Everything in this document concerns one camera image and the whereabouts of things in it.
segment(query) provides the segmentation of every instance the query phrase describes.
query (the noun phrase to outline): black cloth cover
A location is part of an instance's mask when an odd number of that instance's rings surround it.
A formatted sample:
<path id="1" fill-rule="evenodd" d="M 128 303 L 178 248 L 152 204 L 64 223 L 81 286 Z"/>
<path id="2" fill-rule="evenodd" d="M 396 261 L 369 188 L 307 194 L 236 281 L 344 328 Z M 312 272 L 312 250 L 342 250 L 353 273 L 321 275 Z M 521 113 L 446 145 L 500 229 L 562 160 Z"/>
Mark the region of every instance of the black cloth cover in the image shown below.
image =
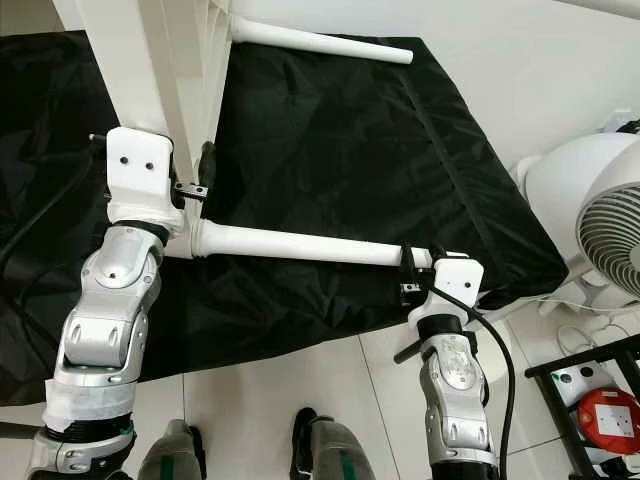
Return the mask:
<path id="1" fill-rule="evenodd" d="M 484 308 L 554 290 L 566 267 L 446 72 L 419 39 L 393 65 L 240 44 L 231 51 L 217 222 L 375 242 L 438 242 L 485 267 Z M 87 161 L 117 117 L 83 33 L 0 39 L 0 249 Z M 83 260 L 108 225 L 104 158 L 3 266 L 0 404 L 43 399 Z M 391 268 L 167 258 L 143 378 L 280 355 L 405 320 Z"/>

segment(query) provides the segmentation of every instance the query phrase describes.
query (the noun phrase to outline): white pipe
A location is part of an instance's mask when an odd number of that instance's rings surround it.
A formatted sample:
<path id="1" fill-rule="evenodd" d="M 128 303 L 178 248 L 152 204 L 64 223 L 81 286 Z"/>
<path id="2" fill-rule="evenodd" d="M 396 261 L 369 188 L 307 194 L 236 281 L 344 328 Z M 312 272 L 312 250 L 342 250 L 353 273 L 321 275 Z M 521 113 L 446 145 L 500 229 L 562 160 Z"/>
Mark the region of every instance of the white pipe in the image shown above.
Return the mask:
<path id="1" fill-rule="evenodd" d="M 369 265 L 400 264 L 400 247 L 397 245 L 233 227 L 209 220 L 200 220 L 194 229 L 192 248 L 195 257 L 226 253 Z M 429 250 L 411 250 L 417 268 L 431 267 Z"/>
<path id="2" fill-rule="evenodd" d="M 393 63 L 411 63 L 413 60 L 411 50 L 383 47 L 291 28 L 276 27 L 266 23 L 252 22 L 237 15 L 231 17 L 231 34 L 234 42 L 259 43 L 272 47 L 332 53 Z"/>

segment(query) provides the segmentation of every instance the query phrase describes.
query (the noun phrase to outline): white tape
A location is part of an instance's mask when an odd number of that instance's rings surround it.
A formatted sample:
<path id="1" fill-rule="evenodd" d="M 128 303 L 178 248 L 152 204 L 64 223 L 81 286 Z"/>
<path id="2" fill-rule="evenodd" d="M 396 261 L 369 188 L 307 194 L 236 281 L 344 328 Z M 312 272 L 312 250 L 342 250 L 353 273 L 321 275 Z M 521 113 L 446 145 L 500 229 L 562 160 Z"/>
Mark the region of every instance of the white tape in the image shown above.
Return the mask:
<path id="1" fill-rule="evenodd" d="M 106 420 L 131 413 L 136 395 L 136 382 L 108 387 L 83 387 L 45 382 L 47 408 L 44 423 L 57 432 L 76 420 Z"/>

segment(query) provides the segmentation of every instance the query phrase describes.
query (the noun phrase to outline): red object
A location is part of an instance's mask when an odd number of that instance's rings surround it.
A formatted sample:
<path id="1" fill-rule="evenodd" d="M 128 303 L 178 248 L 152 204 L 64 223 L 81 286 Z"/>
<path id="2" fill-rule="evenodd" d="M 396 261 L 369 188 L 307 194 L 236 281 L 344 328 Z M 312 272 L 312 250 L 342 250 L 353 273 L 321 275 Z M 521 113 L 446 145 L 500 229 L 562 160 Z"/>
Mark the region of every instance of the red object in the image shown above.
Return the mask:
<path id="1" fill-rule="evenodd" d="M 578 423 L 598 447 L 613 453 L 640 450 L 640 405 L 618 388 L 596 388 L 578 404 Z"/>

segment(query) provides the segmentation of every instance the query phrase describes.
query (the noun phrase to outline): white fan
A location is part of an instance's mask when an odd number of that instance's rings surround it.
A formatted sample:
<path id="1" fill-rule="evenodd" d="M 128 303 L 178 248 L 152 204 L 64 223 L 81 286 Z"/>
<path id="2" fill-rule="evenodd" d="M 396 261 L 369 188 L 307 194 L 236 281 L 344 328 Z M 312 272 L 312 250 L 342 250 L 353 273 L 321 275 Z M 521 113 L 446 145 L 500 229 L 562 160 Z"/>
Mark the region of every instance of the white fan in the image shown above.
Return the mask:
<path id="1" fill-rule="evenodd" d="M 640 299 L 640 136 L 602 133 L 569 142 L 526 172 L 531 209 L 569 263 L 595 268 L 554 298 L 594 309 Z"/>

